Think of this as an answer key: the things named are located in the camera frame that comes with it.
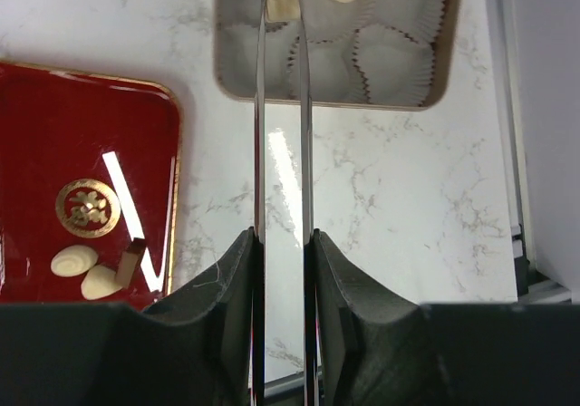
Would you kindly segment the steel kitchen tongs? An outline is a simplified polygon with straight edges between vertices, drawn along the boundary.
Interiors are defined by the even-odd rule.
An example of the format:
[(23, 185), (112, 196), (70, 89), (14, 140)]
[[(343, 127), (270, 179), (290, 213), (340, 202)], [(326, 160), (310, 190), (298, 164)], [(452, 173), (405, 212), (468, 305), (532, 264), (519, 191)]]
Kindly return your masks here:
[[(319, 403), (316, 337), (315, 273), (312, 271), (314, 234), (313, 205), (313, 104), (310, 63), (305, 29), (305, 3), (299, 6), (299, 99), (302, 175), (303, 289), (304, 289), (304, 403)], [(254, 99), (254, 241), (255, 284), (252, 315), (252, 398), (253, 405), (265, 403), (265, 321), (266, 321), (266, 0), (261, 0), (256, 45), (256, 94)]]

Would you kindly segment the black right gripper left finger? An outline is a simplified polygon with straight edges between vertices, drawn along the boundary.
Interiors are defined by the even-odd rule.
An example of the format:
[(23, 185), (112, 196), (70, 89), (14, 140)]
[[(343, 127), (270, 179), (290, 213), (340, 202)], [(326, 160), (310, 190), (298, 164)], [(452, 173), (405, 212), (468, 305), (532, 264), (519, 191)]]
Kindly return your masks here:
[(243, 231), (211, 267), (143, 311), (5, 304), (4, 405), (245, 405), (257, 242)]

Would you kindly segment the brown rectangular chocolate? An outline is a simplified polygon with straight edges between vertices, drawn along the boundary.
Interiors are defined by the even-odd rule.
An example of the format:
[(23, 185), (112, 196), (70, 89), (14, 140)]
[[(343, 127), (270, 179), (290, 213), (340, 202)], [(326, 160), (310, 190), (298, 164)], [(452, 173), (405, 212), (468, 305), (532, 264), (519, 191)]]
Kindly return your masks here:
[(123, 250), (114, 277), (117, 285), (125, 289), (130, 287), (132, 278), (140, 267), (146, 248), (145, 240), (135, 237)]

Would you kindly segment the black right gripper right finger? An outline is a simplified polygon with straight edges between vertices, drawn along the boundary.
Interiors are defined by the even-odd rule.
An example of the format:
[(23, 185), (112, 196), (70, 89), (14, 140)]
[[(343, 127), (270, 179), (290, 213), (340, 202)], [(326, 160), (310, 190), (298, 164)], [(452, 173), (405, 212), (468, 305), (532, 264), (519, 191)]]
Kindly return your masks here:
[(414, 304), (312, 240), (328, 405), (576, 405), (575, 304)]

